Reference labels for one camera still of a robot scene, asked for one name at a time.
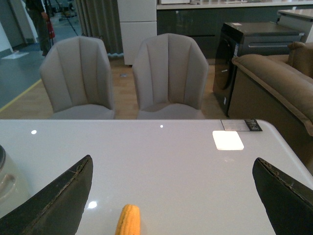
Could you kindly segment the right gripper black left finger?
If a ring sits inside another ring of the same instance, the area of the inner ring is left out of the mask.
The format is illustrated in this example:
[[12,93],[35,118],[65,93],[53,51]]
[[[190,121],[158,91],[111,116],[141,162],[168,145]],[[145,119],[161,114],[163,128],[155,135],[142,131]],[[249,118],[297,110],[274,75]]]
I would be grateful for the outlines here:
[[2,235],[76,234],[92,184],[93,160],[86,155],[0,220]]

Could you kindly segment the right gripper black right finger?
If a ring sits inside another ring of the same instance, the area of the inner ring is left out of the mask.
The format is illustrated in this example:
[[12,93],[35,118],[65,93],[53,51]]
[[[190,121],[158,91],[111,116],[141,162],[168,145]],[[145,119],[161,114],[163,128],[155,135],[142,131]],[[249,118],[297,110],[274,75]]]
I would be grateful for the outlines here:
[[277,235],[313,233],[313,190],[262,158],[252,175],[258,195]]

